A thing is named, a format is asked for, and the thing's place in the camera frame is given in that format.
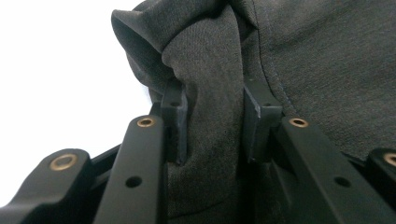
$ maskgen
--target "metal rivet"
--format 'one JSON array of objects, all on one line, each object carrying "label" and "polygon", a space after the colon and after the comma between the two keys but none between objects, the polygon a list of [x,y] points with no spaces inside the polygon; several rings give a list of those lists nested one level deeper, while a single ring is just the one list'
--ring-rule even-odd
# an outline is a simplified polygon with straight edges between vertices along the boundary
[{"label": "metal rivet", "polygon": [[[59,161],[69,159],[69,161],[65,164],[58,164]],[[64,154],[50,163],[50,169],[53,171],[62,171],[72,167],[77,162],[77,156],[75,154]]]},{"label": "metal rivet", "polygon": [[151,127],[155,124],[155,120],[151,118],[143,118],[137,122],[137,125],[142,128]]},{"label": "metal rivet", "polygon": [[309,125],[308,122],[304,119],[290,119],[289,123],[299,128],[306,128]]},{"label": "metal rivet", "polygon": [[396,153],[387,153],[384,155],[384,160],[392,166],[396,166]]}]

